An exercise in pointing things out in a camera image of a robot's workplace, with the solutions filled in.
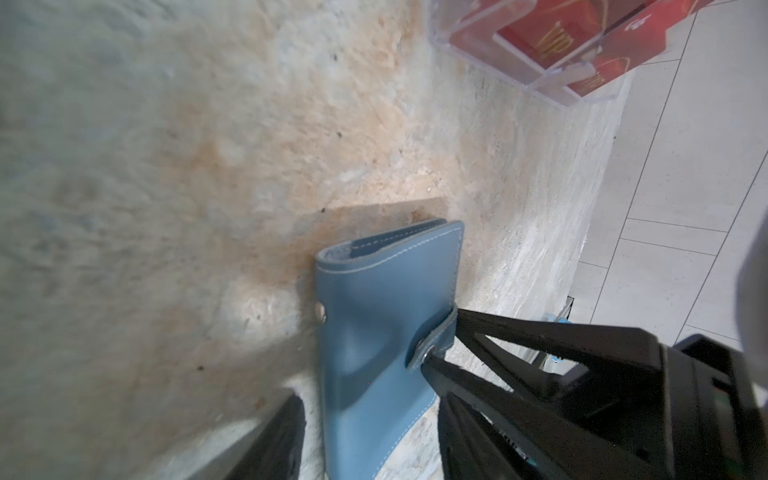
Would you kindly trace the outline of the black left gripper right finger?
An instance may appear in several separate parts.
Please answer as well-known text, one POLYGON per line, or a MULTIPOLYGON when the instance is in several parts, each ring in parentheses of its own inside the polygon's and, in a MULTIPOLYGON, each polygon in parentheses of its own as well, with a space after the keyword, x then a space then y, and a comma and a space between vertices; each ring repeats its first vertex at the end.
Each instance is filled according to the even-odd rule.
POLYGON ((445 479, 539 479, 507 439, 456 395, 440 398, 438 437, 445 479))

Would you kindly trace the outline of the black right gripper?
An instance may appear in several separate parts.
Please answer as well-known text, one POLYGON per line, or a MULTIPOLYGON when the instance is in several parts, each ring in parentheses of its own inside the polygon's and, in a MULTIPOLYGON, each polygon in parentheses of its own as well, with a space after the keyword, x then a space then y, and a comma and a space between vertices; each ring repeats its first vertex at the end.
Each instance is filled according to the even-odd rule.
POLYGON ((743 355, 704 335, 672 347, 638 328, 460 309, 457 336, 508 384, 569 384, 563 414, 654 479, 764 479, 767 434, 743 355), (576 363, 550 374, 494 341, 576 363))

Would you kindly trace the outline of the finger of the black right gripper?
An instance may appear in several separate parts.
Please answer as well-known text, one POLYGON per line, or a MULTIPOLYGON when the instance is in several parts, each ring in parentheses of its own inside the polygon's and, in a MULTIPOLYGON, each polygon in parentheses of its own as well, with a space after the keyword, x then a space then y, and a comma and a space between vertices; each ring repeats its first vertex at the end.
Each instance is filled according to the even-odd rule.
POLYGON ((440 398, 456 395, 481 413, 534 466, 539 479, 663 479, 620 446, 436 356, 421 372, 440 398))

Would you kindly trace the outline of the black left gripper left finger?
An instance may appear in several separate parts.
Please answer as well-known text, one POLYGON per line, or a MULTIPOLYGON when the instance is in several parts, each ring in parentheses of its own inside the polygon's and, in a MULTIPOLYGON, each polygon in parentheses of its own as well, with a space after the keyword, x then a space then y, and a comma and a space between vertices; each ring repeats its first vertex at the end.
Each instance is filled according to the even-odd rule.
POLYGON ((306 429, 302 399, 292 394, 262 429, 226 480, 296 480, 306 429))

